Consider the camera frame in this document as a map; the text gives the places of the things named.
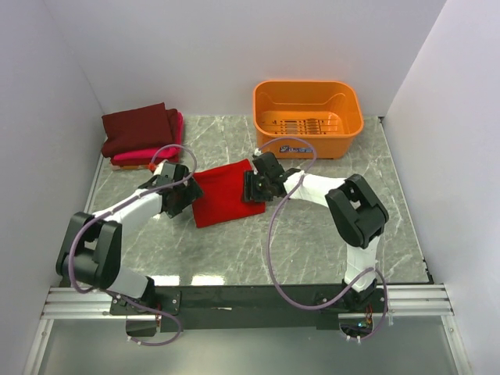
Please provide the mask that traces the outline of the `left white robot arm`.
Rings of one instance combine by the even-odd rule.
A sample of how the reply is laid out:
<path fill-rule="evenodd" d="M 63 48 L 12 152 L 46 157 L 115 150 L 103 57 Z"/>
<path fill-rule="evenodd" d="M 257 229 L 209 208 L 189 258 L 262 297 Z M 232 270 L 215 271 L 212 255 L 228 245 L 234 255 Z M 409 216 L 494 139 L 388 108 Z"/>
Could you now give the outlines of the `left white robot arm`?
<path fill-rule="evenodd" d="M 161 306 L 155 282 L 122 265 L 123 237 L 162 213 L 169 218 L 183 212 L 203 191 L 187 166 L 161 162 L 152 177 L 132 195 L 94 213 L 77 212 L 68 224 L 55 271 L 80 289 L 107 291 L 128 297 L 135 312 L 146 314 Z"/>

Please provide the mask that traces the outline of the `red t shirt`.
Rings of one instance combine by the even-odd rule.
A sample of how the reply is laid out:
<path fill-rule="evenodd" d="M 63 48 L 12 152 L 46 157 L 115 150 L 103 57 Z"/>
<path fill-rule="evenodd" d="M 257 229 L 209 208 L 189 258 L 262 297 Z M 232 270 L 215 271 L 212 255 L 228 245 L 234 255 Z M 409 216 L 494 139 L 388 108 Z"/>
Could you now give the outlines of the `red t shirt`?
<path fill-rule="evenodd" d="M 244 173 L 252 172 L 247 159 L 195 173 L 203 196 L 192 204 L 197 228 L 262 214 L 264 202 L 244 202 Z"/>

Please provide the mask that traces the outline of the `orange plastic basket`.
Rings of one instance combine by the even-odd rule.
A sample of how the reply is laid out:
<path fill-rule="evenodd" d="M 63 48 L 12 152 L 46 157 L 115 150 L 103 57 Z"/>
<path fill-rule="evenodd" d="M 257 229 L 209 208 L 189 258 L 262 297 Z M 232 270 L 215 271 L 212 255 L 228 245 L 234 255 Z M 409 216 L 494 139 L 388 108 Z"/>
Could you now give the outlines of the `orange plastic basket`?
<path fill-rule="evenodd" d="M 340 159 L 364 128 L 355 90 L 339 81 L 268 80 L 253 91 L 257 145 L 279 159 Z"/>

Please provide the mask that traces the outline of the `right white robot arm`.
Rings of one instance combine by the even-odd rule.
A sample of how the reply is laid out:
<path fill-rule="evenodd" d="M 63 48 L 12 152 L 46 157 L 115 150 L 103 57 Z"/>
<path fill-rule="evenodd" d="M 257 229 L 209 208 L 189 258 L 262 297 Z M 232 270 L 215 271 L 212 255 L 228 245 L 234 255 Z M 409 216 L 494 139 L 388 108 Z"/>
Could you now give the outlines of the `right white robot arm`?
<path fill-rule="evenodd" d="M 245 202 L 271 202 L 279 198 L 267 231 L 266 263 L 277 293 L 298 309 L 314 311 L 342 303 L 359 312 L 370 303 L 380 272 L 376 268 L 376 253 L 380 237 L 389 220 L 384 204 L 359 174 L 346 179 L 323 177 L 308 170 L 286 170 L 272 152 L 256 150 L 253 172 L 244 173 Z M 303 305 L 290 298 L 277 281 L 271 259 L 273 226 L 277 216 L 290 200 L 300 200 L 329 209 L 335 227 L 347 245 L 346 270 L 342 290 L 319 305 Z"/>

